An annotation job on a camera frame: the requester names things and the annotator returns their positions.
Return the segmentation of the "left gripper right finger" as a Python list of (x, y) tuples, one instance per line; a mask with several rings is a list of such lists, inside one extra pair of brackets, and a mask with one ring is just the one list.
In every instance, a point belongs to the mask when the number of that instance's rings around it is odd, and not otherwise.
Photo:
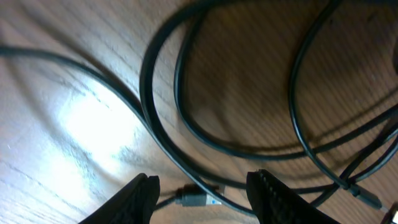
[(246, 194), (261, 224), (337, 224), (270, 172), (248, 172)]

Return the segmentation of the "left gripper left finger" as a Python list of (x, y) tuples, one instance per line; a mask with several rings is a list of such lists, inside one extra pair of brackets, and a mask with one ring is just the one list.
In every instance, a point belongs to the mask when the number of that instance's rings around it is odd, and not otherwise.
[(82, 224), (148, 224), (160, 196), (157, 175), (138, 174)]

